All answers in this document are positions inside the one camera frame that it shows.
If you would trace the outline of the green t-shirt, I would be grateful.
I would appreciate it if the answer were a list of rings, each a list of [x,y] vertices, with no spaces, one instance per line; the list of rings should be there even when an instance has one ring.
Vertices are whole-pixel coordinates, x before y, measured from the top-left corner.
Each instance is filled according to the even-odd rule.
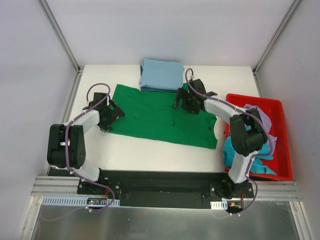
[[[112,134],[163,141],[206,149],[215,149],[214,133],[217,118],[200,111],[188,113],[182,107],[173,108],[174,92],[145,92],[118,84],[113,101],[124,116],[112,124]]]

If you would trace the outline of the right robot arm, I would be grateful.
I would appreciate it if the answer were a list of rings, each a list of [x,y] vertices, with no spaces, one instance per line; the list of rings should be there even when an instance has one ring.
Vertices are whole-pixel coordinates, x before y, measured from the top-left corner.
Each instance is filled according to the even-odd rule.
[[[260,113],[255,108],[241,108],[224,99],[215,92],[206,92],[200,79],[187,82],[188,89],[179,88],[173,108],[181,106],[185,111],[198,114],[201,110],[222,119],[229,125],[229,136],[235,150],[232,166],[228,172],[231,181],[225,184],[225,192],[237,197],[249,177],[253,158],[268,140],[268,133],[262,123]]]

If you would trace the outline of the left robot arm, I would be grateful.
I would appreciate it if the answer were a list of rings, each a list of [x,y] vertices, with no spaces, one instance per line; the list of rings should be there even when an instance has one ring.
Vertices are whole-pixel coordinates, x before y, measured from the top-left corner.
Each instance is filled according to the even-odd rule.
[[[100,179],[101,170],[87,159],[85,134],[93,127],[109,132],[112,125],[124,116],[123,110],[110,99],[109,94],[94,93],[93,101],[74,119],[51,125],[47,146],[48,164],[67,169],[70,174],[89,182],[88,188],[94,194],[102,194],[106,183]]]

